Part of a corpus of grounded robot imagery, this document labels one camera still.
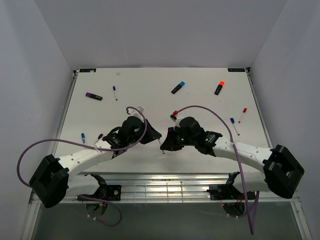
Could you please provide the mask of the white pen blue end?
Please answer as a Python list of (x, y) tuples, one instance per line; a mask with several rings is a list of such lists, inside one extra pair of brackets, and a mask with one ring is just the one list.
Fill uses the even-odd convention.
[(239, 133), (239, 131), (237, 130), (236, 122), (235, 122), (235, 120), (234, 120), (234, 118), (233, 118), (233, 117), (231, 117), (231, 118), (230, 118), (230, 122), (232, 123), (232, 126), (233, 126), (233, 128), (234, 128), (234, 131), (235, 131), (235, 132), (236, 132), (236, 134), (239, 136), (239, 135), (240, 135), (240, 133)]

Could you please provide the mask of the blue pen cap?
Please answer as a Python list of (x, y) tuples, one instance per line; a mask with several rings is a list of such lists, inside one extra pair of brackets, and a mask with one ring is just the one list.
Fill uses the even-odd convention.
[(82, 143), (85, 144), (86, 143), (86, 137), (84, 133), (81, 133), (81, 139), (82, 139)]

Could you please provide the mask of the orange capped black highlighter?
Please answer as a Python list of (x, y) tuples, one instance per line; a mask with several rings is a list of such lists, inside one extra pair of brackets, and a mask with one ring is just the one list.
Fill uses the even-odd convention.
[(225, 83), (224, 83), (223, 81), (220, 81), (220, 82), (219, 82), (219, 84), (217, 85), (217, 87), (216, 87), (216, 89), (215, 89), (215, 92), (214, 92), (214, 94), (215, 94), (216, 96), (218, 96), (218, 95), (220, 94), (220, 92), (221, 92), (224, 84), (225, 84)]

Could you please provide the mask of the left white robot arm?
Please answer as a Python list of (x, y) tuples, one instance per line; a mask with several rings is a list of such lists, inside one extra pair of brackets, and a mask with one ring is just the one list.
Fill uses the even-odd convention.
[(81, 195), (95, 200), (118, 201), (119, 197), (111, 196), (112, 192), (101, 176), (81, 173), (125, 153), (135, 142), (145, 145), (161, 137), (148, 121), (129, 116), (121, 126), (100, 135), (92, 146), (61, 157), (52, 154), (44, 157), (29, 185), (46, 208), (54, 207), (65, 197), (79, 198)]

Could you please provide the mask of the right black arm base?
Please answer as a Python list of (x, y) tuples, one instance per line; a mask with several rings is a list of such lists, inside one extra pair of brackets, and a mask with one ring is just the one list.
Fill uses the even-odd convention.
[(228, 180), (224, 184), (210, 184), (206, 190), (211, 200), (244, 200), (245, 194), (241, 193), (233, 186), (236, 177), (240, 172), (233, 172), (228, 175)]

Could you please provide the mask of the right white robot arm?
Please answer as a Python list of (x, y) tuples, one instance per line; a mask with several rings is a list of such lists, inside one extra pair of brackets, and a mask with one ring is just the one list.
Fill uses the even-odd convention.
[(305, 170), (287, 147), (267, 148), (234, 142), (221, 133), (204, 130), (190, 116), (177, 118), (174, 122), (160, 146), (162, 151), (176, 152), (185, 146), (193, 146), (204, 155), (240, 161), (256, 170), (229, 176), (225, 191), (230, 198), (237, 199), (244, 193), (242, 183), (246, 184), (248, 192), (271, 191), (284, 199), (293, 197)]

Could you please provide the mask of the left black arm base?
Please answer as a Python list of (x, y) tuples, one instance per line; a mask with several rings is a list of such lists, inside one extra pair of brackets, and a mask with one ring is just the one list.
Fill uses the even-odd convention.
[(96, 173), (86, 174), (84, 176), (93, 182), (93, 193), (81, 193), (77, 196), (78, 201), (90, 199), (100, 199), (104, 201), (120, 201), (122, 186), (107, 184), (106, 180)]

